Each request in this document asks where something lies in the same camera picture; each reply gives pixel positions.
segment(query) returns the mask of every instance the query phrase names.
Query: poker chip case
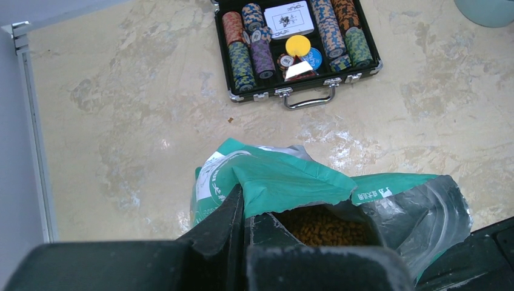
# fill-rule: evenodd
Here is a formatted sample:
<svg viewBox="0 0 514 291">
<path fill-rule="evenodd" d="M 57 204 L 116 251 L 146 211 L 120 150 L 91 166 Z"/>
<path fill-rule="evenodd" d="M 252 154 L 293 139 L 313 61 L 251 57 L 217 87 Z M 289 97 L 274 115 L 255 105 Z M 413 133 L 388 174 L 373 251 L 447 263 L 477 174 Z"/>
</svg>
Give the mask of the poker chip case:
<svg viewBox="0 0 514 291">
<path fill-rule="evenodd" d="M 318 24 L 316 21 L 318 20 L 319 12 L 315 12 L 313 10 L 312 4 L 313 0 L 306 0 L 307 6 L 309 8 L 310 18 L 312 19 L 312 22 L 314 23 L 314 31 L 304 34 L 305 37 L 307 37 L 310 40 L 311 47 L 314 49 L 319 50 L 322 54 L 322 64 L 319 66 L 319 68 L 316 70 L 317 75 L 316 76 L 309 76 L 308 78 L 302 78 L 297 79 L 294 81 L 284 81 L 284 77 L 282 75 L 280 64 L 276 62 L 277 59 L 279 59 L 286 51 L 285 51 L 285 44 L 286 39 L 273 39 L 269 42 L 269 50 L 272 55 L 272 58 L 274 60 L 274 73 L 272 77 L 261 79 L 259 78 L 258 74 L 255 72 L 255 60 L 252 59 L 252 57 L 247 57 L 247 55 L 251 55 L 252 49 L 250 48 L 248 44 L 247 52 L 244 53 L 246 58 L 248 58 L 248 62 L 251 62 L 253 72 L 249 75 L 253 75 L 252 79 L 250 79 L 248 76 L 243 76 L 240 78 L 239 76 L 235 76 L 235 71 L 233 71 L 233 66 L 237 65 L 235 63 L 234 57 L 234 49 L 236 47 L 240 47 L 240 45 L 233 45 L 232 43 L 229 44 L 227 41 L 231 41 L 231 38 L 233 38 L 230 35 L 230 32 L 227 32 L 225 29 L 226 27 L 234 27 L 234 25 L 227 26 L 223 23 L 223 16 L 227 13 L 233 13 L 238 12 L 241 14 L 242 10 L 245 8 L 246 5 L 249 3 L 256 3 L 258 6 L 260 6 L 262 12 L 265 11 L 267 8 L 276 7 L 279 5 L 286 5 L 286 4 L 295 4 L 298 1 L 288 1 L 288 0 L 256 0 L 253 2 L 246 1 L 239 1 L 239 0 L 211 0 L 211 2 L 215 5 L 215 22 L 216 22 L 216 30 L 218 33 L 218 40 L 219 40 L 219 47 L 221 49 L 221 58 L 223 61 L 224 71 L 225 71 L 225 79 L 227 81 L 227 87 L 228 87 L 228 93 L 229 98 L 231 101 L 236 103 L 242 103 L 247 101 L 265 101 L 271 97 L 278 97 L 283 100 L 284 105 L 289 110 L 295 110 L 295 109 L 301 109 L 306 107 L 311 107 L 314 105 L 321 105 L 326 104 L 330 102 L 336 95 L 336 88 L 341 86 L 342 88 L 337 89 L 337 91 L 344 90 L 344 84 L 348 83 L 355 83 L 358 82 L 362 78 L 371 77 L 375 74 L 377 74 L 383 67 L 382 60 L 379 56 L 378 50 L 376 48 L 375 42 L 373 40 L 373 36 L 371 34 L 369 25 L 367 23 L 366 17 L 364 15 L 364 11 L 362 10 L 362 6 L 359 0 L 353 0 L 353 5 L 355 6 L 356 14 L 358 15 L 358 21 L 359 23 L 359 29 L 362 30 L 365 41 L 367 43 L 367 46 L 369 47 L 369 53 L 370 53 L 370 60 L 369 62 L 365 62 L 365 65 L 357 65 L 353 67 L 349 67 L 347 69 L 340 70 L 338 72 L 334 72 L 334 66 L 332 62 L 339 61 L 338 59 L 329 58 L 327 56 L 327 52 L 325 51 L 326 45 L 324 44 L 324 41 L 322 40 L 322 34 L 320 34 L 320 28 L 318 27 Z M 250 33 L 247 31 L 248 27 L 254 26 L 254 24 L 250 24 L 250 26 L 247 26 L 246 24 L 246 16 L 241 15 L 241 22 L 243 30 L 246 31 L 246 33 Z M 345 22 L 343 25 L 341 23 L 341 34 L 344 35 L 345 32 L 345 25 L 348 25 L 348 21 Z M 247 41 L 250 41 L 249 38 L 245 37 L 242 38 L 242 42 L 246 43 Z M 307 89 L 314 89 L 318 87 L 325 87 L 327 88 L 327 94 L 318 96 L 315 99 L 310 99 L 302 102 L 297 103 L 291 103 L 292 98 L 294 98 L 294 93 L 301 91 L 301 90 L 307 90 Z"/>
</svg>

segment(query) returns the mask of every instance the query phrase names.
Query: green poker chip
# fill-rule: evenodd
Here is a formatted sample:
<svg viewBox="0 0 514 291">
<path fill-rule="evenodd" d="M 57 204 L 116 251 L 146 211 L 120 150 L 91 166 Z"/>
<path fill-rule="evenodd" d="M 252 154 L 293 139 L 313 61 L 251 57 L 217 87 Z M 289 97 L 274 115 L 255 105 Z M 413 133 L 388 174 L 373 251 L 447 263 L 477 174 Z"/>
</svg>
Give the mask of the green poker chip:
<svg viewBox="0 0 514 291">
<path fill-rule="evenodd" d="M 333 72 L 339 72 L 350 68 L 352 63 L 350 62 L 350 57 L 348 55 L 343 55 L 332 62 L 330 62 L 330 69 Z"/>
<path fill-rule="evenodd" d="M 253 77 L 252 62 L 247 46 L 242 42 L 234 42 L 229 45 L 230 65 L 234 79 L 244 76 Z"/>
<path fill-rule="evenodd" d="M 250 91 L 257 86 L 253 77 L 245 76 L 235 81 L 236 90 L 239 91 Z"/>
<path fill-rule="evenodd" d="M 345 34 L 345 42 L 352 66 L 361 68 L 373 62 L 373 57 L 362 29 L 357 27 L 348 29 Z"/>
</svg>

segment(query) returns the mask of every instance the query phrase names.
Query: white wall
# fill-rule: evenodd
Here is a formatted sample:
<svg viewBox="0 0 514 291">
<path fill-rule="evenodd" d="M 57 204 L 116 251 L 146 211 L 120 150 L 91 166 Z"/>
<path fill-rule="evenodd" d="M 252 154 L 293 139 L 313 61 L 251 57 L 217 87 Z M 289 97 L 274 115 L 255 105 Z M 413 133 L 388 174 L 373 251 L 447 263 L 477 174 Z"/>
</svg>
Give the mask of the white wall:
<svg viewBox="0 0 514 291">
<path fill-rule="evenodd" d="M 0 290 L 29 250 L 44 242 L 21 72 L 0 30 Z"/>
<path fill-rule="evenodd" d="M 127 0 L 0 0 L 0 26 L 29 21 L 35 28 L 41 28 L 125 1 Z"/>
</svg>

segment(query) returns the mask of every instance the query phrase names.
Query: marble floor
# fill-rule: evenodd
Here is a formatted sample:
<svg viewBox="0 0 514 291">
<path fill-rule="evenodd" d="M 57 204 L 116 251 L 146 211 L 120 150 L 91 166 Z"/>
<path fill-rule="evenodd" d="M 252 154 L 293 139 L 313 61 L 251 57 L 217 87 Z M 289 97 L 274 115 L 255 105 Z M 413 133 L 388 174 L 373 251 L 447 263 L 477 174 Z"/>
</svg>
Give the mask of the marble floor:
<svg viewBox="0 0 514 291">
<path fill-rule="evenodd" d="M 449 0 L 361 2 L 384 69 L 294 112 L 230 102 L 209 1 L 135 0 L 31 32 L 60 238 L 176 238 L 195 167 L 228 137 L 302 144 L 347 175 L 449 174 L 473 229 L 513 216 L 514 24 L 480 27 Z"/>
</svg>

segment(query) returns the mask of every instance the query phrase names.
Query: poker chip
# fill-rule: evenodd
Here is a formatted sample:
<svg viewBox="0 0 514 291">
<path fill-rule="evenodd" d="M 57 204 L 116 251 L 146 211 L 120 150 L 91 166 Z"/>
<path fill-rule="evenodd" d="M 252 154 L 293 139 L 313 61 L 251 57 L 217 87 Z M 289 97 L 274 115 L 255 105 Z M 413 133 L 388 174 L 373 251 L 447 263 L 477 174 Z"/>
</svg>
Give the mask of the poker chip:
<svg viewBox="0 0 514 291">
<path fill-rule="evenodd" d="M 344 37 L 348 45 L 348 54 L 350 55 L 352 66 L 361 68 L 373 62 L 373 57 L 362 29 L 350 27 Z"/>
<path fill-rule="evenodd" d="M 267 42 L 272 41 L 273 31 L 271 28 L 265 26 L 265 27 L 259 28 L 258 30 L 261 32 L 261 39 L 263 39 Z"/>
<path fill-rule="evenodd" d="M 292 56 L 287 55 L 285 53 L 281 54 L 278 57 L 278 59 L 276 60 L 276 63 L 278 64 L 278 67 L 282 71 L 285 71 L 287 68 L 292 66 L 294 62 L 295 62 L 295 59 Z"/>
<path fill-rule="evenodd" d="M 259 78 L 269 79 L 275 75 L 275 63 L 273 62 L 269 42 L 264 39 L 253 41 L 250 49 L 252 51 L 255 73 L 257 73 Z"/>
<path fill-rule="evenodd" d="M 236 89 L 239 91 L 250 91 L 253 88 L 257 87 L 257 83 L 252 77 L 242 77 L 235 81 Z"/>
<path fill-rule="evenodd" d="M 248 47 L 250 46 L 250 44 L 252 43 L 252 40 L 250 39 L 250 36 L 248 35 L 248 33 L 246 31 L 242 31 L 242 41 L 244 42 L 245 45 L 247 45 Z"/>
<path fill-rule="evenodd" d="M 311 48 L 309 53 L 304 57 L 304 59 L 309 62 L 310 66 L 317 70 L 323 63 L 323 57 L 321 56 L 321 52 L 315 48 Z"/>
<path fill-rule="evenodd" d="M 245 28 L 250 32 L 264 26 L 264 15 L 262 15 L 261 7 L 258 4 L 246 4 L 242 8 L 242 17 Z"/>
<path fill-rule="evenodd" d="M 251 90 L 256 86 L 250 53 L 243 42 L 229 45 L 229 58 L 236 90 Z"/>
<path fill-rule="evenodd" d="M 234 42 L 242 42 L 242 22 L 241 15 L 237 12 L 227 12 L 221 18 L 223 23 L 223 30 L 225 32 L 225 40 L 227 45 L 231 45 Z"/>
<path fill-rule="evenodd" d="M 330 0 L 312 0 L 311 5 L 314 18 L 318 24 L 327 18 L 336 19 Z"/>
<path fill-rule="evenodd" d="M 325 19 L 318 28 L 323 48 L 330 59 L 338 58 L 346 52 L 346 46 L 335 19 Z"/>
<path fill-rule="evenodd" d="M 285 50 L 290 56 L 305 56 L 310 51 L 310 41 L 303 35 L 295 35 L 285 42 Z"/>
<path fill-rule="evenodd" d="M 346 33 L 351 27 L 361 28 L 353 0 L 332 0 L 332 6 L 342 33 Z"/>
<path fill-rule="evenodd" d="M 340 57 L 346 52 L 346 46 L 330 0 L 312 0 L 311 6 L 325 53 L 330 59 Z"/>
<path fill-rule="evenodd" d="M 262 32 L 257 29 L 252 33 L 252 42 L 260 41 L 262 36 Z"/>
<path fill-rule="evenodd" d="M 348 55 L 340 56 L 339 58 L 330 62 L 330 69 L 333 72 L 342 71 L 352 66 L 350 57 Z"/>
</svg>

